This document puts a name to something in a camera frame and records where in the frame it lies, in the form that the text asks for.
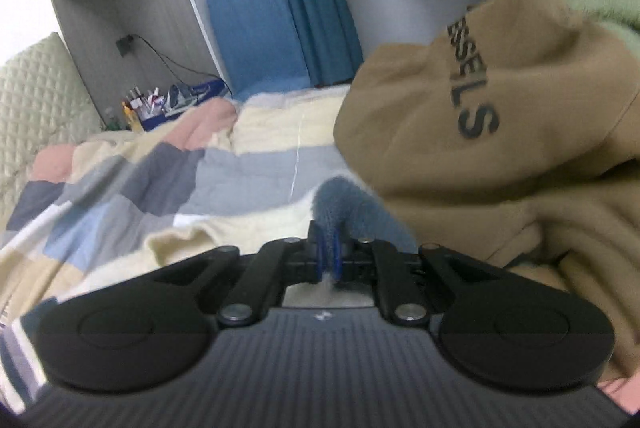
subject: brown hoodie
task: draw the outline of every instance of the brown hoodie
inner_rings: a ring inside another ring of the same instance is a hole
[[[563,0],[489,0],[429,46],[380,47],[334,137],[419,243],[498,266],[531,253],[539,265],[516,272],[599,306],[616,330],[604,377],[631,376],[639,90],[625,43]]]

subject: pink fabric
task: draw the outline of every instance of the pink fabric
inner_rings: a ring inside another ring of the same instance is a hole
[[[213,98],[181,117],[164,142],[180,150],[204,148],[213,133],[231,128],[236,119],[238,114],[233,104],[222,98]]]
[[[73,144],[57,144],[42,150],[33,163],[31,181],[66,182],[73,169]]]
[[[635,414],[640,410],[640,372],[632,378],[603,382],[599,387],[629,414]]]

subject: quilted cushion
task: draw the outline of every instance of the quilted cushion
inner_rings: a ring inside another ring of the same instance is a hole
[[[78,143],[102,121],[57,33],[0,67],[0,227],[45,146]]]

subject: blue chair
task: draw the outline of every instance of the blue chair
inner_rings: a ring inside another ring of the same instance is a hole
[[[287,0],[207,0],[234,97],[311,87]]]

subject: white logo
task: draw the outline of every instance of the white logo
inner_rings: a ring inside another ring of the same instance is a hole
[[[334,317],[334,315],[332,315],[329,311],[322,311],[320,314],[315,314],[314,315],[314,318],[316,320],[321,321],[321,322],[325,322],[327,320],[330,320],[333,317]]]

